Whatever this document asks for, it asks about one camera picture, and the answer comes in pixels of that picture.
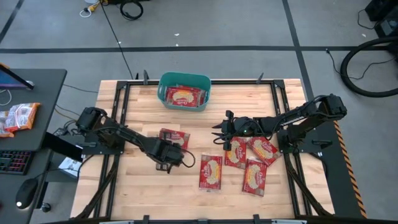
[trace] desk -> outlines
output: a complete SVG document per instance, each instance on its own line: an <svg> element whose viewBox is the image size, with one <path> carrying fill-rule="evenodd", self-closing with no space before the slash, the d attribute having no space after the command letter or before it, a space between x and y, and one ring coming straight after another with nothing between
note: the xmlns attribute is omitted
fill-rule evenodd
<svg viewBox="0 0 398 224"><path fill-rule="evenodd" d="M12 101L7 106L0 106L0 110L8 110L12 105L19 103L38 102L41 105L31 130L18 131L14 138L0 139L0 150L36 151L26 175L0 174L0 201L3 204L0 209L0 220L1 223L29 223L33 209L39 201L46 175L39 177L39 187L29 207L18 209L15 197L23 181L36 177L49 167L52 151L43 148L42 143L67 71L61 69L13 69L12 71L25 80L33 81L35 88L11 90Z"/></svg>
<svg viewBox="0 0 398 224"><path fill-rule="evenodd" d="M116 80L102 81L96 107L111 114L116 89ZM284 80L291 108L305 102L299 79ZM120 157L116 191L114 194L112 220L142 220L150 215L154 220L173 219L252 219L293 218L292 204L287 183L283 157L268 168L265 196L257 197L242 193L243 170L223 166L220 192L205 192L198 189L200 155L203 152L224 155L222 146L213 144L212 126L225 119L225 111L235 116L275 116L271 88L264 85L212 85L206 110L200 113L168 110L156 96L157 87L133 86L127 105L126 125L146 136L156 136L160 128L190 133L188 149L194 153L194 167L175 167L168 175L156 171L155 163L136 146L126 144ZM121 110L116 120L119 121ZM271 141L277 146L276 136ZM94 156L81 170L76 189L71 217L78 215L98 188L103 156ZM307 186L318 201L333 213L333 206L322 163L302 155L302 165ZM298 195L300 211L303 200ZM103 202L101 215L106 203Z"/></svg>

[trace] red snack package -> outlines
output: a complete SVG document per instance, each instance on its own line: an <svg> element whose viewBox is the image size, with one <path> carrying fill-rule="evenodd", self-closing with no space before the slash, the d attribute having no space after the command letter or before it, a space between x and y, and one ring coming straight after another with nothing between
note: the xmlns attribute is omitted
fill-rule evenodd
<svg viewBox="0 0 398 224"><path fill-rule="evenodd" d="M221 189L222 163L222 156L201 155L199 189Z"/></svg>
<svg viewBox="0 0 398 224"><path fill-rule="evenodd" d="M195 87L183 86L183 85L180 85L180 86L178 86L178 87L183 88L183 89L185 89L185 90L191 90L191 91L194 91L194 92L198 93L198 96L199 96L199 97L198 97L198 98L199 98L199 106L202 105L202 104L204 104L204 102L205 102L205 96L206 96L206 91L205 91L205 90L201 90L201 89L195 88Z"/></svg>
<svg viewBox="0 0 398 224"><path fill-rule="evenodd" d="M246 167L246 139L233 137L231 140L231 150L225 151L225 165L240 169Z"/></svg>
<svg viewBox="0 0 398 224"><path fill-rule="evenodd" d="M167 88L167 103L170 105L197 107L199 104L199 93L179 87Z"/></svg>
<svg viewBox="0 0 398 224"><path fill-rule="evenodd" d="M254 159L247 159L244 170L243 192L264 196L267 165Z"/></svg>
<svg viewBox="0 0 398 224"><path fill-rule="evenodd" d="M160 139L172 141L173 143L178 143L184 150L188 149L189 136L190 134L188 133L184 133L182 131L173 131L165 128L162 128L159 133Z"/></svg>
<svg viewBox="0 0 398 224"><path fill-rule="evenodd" d="M257 157L270 166L280 157L280 152L264 137L253 137L248 142L248 146L253 150Z"/></svg>

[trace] teal basket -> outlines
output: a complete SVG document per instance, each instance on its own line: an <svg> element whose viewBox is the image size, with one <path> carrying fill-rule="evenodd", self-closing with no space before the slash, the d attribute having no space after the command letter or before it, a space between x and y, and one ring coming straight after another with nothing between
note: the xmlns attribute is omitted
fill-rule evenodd
<svg viewBox="0 0 398 224"><path fill-rule="evenodd" d="M167 89L166 87L167 86L176 86L177 84L190 86L190 87L196 87L196 88L199 88L202 90L206 90L205 102L196 108L167 104L165 102L166 89ZM161 100L163 105L168 109L199 112L199 111L205 110L206 105L209 102L210 89L211 89L211 80L206 75L194 75L194 74L187 74L187 73L167 72L162 75L162 78L159 81L159 86L157 87L157 97Z"/></svg>

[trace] computer mouse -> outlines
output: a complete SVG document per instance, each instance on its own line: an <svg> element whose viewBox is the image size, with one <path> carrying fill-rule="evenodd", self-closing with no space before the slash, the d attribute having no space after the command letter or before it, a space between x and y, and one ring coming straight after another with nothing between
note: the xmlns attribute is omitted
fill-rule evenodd
<svg viewBox="0 0 398 224"><path fill-rule="evenodd" d="M38 181L36 178L27 179L22 183L17 192L17 196L15 197L17 208L24 209L32 203L37 190L37 185Z"/></svg>

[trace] monitor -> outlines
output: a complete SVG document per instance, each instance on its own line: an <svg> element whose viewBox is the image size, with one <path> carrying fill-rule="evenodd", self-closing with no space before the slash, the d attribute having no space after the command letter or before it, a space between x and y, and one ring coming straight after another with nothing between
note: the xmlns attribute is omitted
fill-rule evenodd
<svg viewBox="0 0 398 224"><path fill-rule="evenodd" d="M33 83L25 81L10 71L7 67L0 63L0 90L11 89L30 89L33 90Z"/></svg>

